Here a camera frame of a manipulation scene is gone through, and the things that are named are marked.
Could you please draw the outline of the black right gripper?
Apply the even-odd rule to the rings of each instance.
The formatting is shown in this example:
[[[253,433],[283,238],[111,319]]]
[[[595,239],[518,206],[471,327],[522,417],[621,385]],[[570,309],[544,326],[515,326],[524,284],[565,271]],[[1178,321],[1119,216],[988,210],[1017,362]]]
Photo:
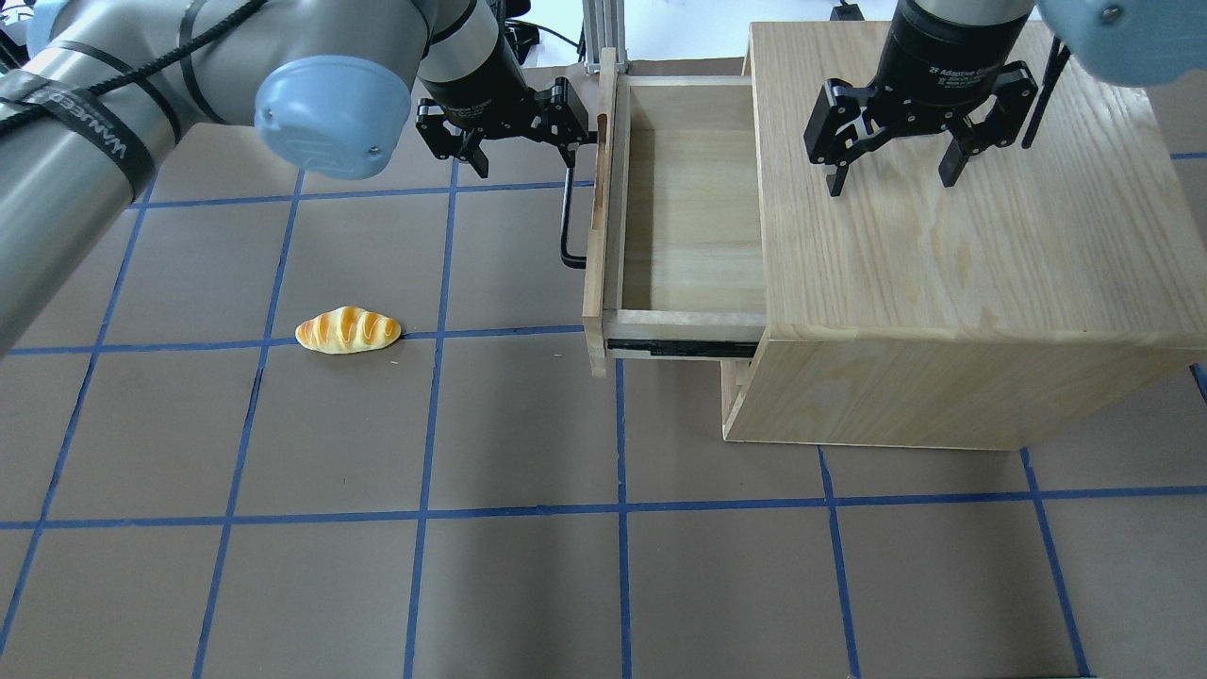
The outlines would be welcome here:
[[[841,197],[850,164],[902,137],[949,133],[938,166],[954,188],[972,159],[1018,141],[1037,83],[1030,66],[1009,57],[1030,22],[1033,1],[900,1],[877,69],[857,87],[828,78],[820,86],[803,144],[826,163],[829,197]]]

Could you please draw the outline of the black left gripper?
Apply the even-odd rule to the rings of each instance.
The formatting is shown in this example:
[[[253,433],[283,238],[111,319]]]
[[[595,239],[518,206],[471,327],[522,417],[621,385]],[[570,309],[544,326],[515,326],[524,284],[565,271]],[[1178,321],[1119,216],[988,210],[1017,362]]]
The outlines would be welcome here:
[[[486,60],[466,76],[422,84],[428,95],[416,107],[420,137],[435,158],[463,160],[480,178],[488,177],[483,141],[549,144],[568,171],[581,147],[591,144],[589,111],[573,83],[560,75],[547,89],[532,89],[508,39],[497,39]]]

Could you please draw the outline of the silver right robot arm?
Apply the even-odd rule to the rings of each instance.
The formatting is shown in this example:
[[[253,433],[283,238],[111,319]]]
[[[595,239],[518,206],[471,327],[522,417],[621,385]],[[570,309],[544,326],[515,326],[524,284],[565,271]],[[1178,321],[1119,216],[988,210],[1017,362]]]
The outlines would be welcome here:
[[[827,80],[803,130],[840,197],[858,158],[904,137],[950,134],[938,172],[956,185],[984,150],[1037,137],[1073,59],[1121,87],[1205,68],[1202,1],[900,1],[864,87]]]

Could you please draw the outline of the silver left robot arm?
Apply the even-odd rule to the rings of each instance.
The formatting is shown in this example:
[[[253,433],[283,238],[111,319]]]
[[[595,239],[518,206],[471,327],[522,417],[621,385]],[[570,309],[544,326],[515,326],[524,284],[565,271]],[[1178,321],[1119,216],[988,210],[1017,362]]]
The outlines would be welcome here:
[[[2,76],[2,351],[198,124],[293,166],[384,171],[406,121],[486,177],[484,141],[599,144],[564,77],[535,90],[488,1],[39,1]]]

